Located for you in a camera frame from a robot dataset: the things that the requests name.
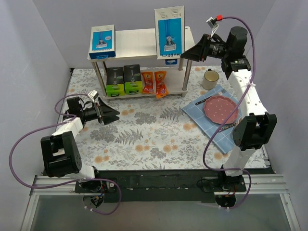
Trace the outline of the black green razor box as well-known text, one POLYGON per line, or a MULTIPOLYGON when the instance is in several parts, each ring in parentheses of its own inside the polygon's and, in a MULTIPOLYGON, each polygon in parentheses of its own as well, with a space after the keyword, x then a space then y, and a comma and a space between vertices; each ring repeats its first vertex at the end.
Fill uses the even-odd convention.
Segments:
POLYGON ((106 94, 108 97, 124 96, 123 67, 107 68, 106 94))
POLYGON ((123 71, 125 93, 128 95, 142 93, 140 65, 125 65, 123 71))

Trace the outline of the orange razor packet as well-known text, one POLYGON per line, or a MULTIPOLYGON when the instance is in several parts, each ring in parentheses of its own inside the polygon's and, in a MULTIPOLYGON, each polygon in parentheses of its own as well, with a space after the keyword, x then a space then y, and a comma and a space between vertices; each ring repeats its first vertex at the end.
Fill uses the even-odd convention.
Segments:
POLYGON ((153 73, 152 72, 142 72, 141 74, 144 79, 144 88, 142 92, 144 94, 154 94, 153 73))
POLYGON ((155 83, 156 83, 156 98, 160 99, 169 94, 168 89, 164 83, 167 72, 157 71, 154 73, 154 75, 155 75, 155 83))

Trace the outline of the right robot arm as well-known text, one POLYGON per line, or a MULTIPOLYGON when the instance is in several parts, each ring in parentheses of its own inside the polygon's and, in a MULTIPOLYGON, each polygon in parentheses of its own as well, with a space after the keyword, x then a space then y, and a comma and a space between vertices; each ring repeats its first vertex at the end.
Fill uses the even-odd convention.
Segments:
POLYGON ((200 41, 182 54, 189 61, 205 61, 207 57, 220 58, 222 71, 233 90, 241 110, 242 117, 231 133, 235 147, 229 159, 219 169, 213 179, 203 178, 199 185, 205 192, 216 190, 246 190, 243 174, 246 163, 254 152, 269 142, 277 124, 275 114, 270 114, 258 96, 253 79, 256 66, 250 65, 244 55, 247 38, 251 30, 234 26, 230 29, 226 41, 217 34, 203 34, 200 41))

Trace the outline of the blue Harry's razor box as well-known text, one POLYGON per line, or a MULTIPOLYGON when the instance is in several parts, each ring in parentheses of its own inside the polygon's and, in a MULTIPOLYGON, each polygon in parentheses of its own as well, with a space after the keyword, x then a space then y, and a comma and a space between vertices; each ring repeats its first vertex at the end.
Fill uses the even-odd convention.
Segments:
POLYGON ((106 59, 116 56, 115 25, 91 28, 89 56, 91 59, 106 59))

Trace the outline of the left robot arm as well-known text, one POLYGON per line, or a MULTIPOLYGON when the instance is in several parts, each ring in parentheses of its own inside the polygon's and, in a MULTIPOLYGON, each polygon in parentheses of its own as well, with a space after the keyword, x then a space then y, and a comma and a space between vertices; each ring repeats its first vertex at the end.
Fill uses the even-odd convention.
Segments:
POLYGON ((93 193, 103 190, 103 182, 98 178, 98 170, 86 165, 80 156, 75 137, 85 124, 97 120, 108 125, 119 120, 119 112, 106 105, 100 97, 93 97, 85 108, 80 97, 66 100, 68 110, 64 115, 65 124, 52 135, 43 137, 40 141, 45 172, 48 177, 70 177, 78 180, 81 186, 93 193))

